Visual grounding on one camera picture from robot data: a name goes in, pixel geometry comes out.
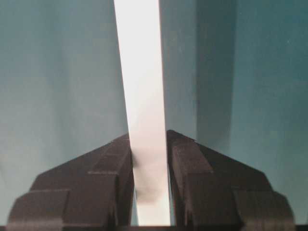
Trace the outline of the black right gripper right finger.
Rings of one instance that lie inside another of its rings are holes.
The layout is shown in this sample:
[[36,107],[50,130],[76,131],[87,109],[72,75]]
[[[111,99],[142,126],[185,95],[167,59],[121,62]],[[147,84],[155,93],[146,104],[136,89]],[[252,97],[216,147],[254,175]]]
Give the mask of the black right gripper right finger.
[[176,225],[295,229],[288,200],[263,172],[173,130],[167,131],[167,155]]

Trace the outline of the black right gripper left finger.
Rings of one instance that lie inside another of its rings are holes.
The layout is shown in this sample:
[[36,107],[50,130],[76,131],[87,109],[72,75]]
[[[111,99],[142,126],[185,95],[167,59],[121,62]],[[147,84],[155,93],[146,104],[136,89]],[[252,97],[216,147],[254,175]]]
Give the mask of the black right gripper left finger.
[[8,231],[61,231],[131,223],[133,169],[128,135],[39,174],[10,211]]

